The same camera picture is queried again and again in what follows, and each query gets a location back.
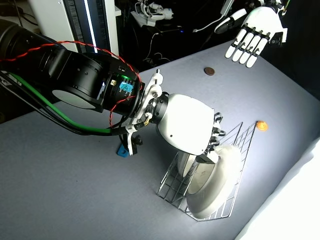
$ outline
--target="wire dish rack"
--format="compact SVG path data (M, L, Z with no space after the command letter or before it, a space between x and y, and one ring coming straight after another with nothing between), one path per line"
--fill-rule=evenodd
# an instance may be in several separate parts
M175 155L172 163L170 164L167 172L165 173L160 183L157 195L199 222L224 219L230 217L236 202L242 172L245 167L248 151L255 133L256 123L257 122L253 123L246 130L241 132L243 126L243 122L241 122L219 140L221 145L234 145L240 149L242 158L241 171L239 172L238 180L234 185L231 194L221 205L221 207L212 215L204 219L198 219L194 217L192 213L189 211L186 194L188 187L192 181L192 178L194 177L194 174L197 170L198 163L194 162L188 174L185 177L182 177L178 173L177 168L178 154Z

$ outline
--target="dish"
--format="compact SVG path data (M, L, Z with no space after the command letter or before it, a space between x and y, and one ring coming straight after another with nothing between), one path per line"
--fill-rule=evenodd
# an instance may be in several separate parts
M186 153L184 151L178 152L178 155L177 155L178 172L183 178L190 171L190 168L194 164L196 157L197 157L196 155L192 155L192 154Z
M188 188L186 201L194 217L213 214L232 192L241 170L241 152L233 145L217 146L216 164L199 163Z

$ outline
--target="red wire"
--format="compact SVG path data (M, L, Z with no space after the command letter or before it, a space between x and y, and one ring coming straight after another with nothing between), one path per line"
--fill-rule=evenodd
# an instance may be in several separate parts
M139 73L137 73L134 68L129 64L127 63L122 57L114 54L113 52L107 50L107 49L104 49L104 48L100 48L100 47L97 47L97 46L94 46L93 44L90 44L90 43L85 43L85 42L82 42L82 41L56 41L55 43L45 43L45 44L42 44L38 47L33 47L33 48L29 48L25 53L22 53L14 58L7 58L7 59L0 59L0 62L13 62L19 58L22 58L22 57L25 57L26 55L28 55L28 53L31 53L33 51L37 51L41 48L44 48L44 47L50 47L50 46L54 46L56 44L80 44L80 45L83 45L83 46L89 46L89 47L92 47L92 48L95 48L99 51L102 51L102 52L105 52L105 53L108 53L110 54L111 56L114 56L116 58L118 58L120 61L122 61L124 64L126 64L130 70L136 75L136 77L138 78L139 82L140 82L140 90L142 89L142 81L141 81L141 77L139 75ZM124 102L125 100L127 99L130 99L130 98L134 98L135 96L128 96L126 97L125 99L122 99L122 100L119 100L115 105L114 107L111 109L110 111L110 117L109 117L109 123L110 123L110 127L112 127L112 112L115 110L115 108L117 107L117 105L119 103L122 103Z
M109 124L110 124L110 127L111 127L111 128L112 128L112 112L116 109L116 106L117 106L119 103L122 103L122 102L124 102L125 100L131 99L131 98L134 98L134 97L136 97L136 96L128 96L128 97L126 97L125 99L119 100L119 101L116 102L116 104L114 105L114 107L111 108L111 110L110 110L110 116L109 116Z

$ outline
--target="white curtain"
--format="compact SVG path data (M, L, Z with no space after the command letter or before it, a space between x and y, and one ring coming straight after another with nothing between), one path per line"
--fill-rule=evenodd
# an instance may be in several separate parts
M320 240L319 139L285 175L236 240Z

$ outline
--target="orange object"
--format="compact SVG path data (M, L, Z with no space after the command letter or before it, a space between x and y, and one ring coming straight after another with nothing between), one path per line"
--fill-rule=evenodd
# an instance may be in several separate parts
M263 132L268 130L268 124L265 121L257 121L255 126Z

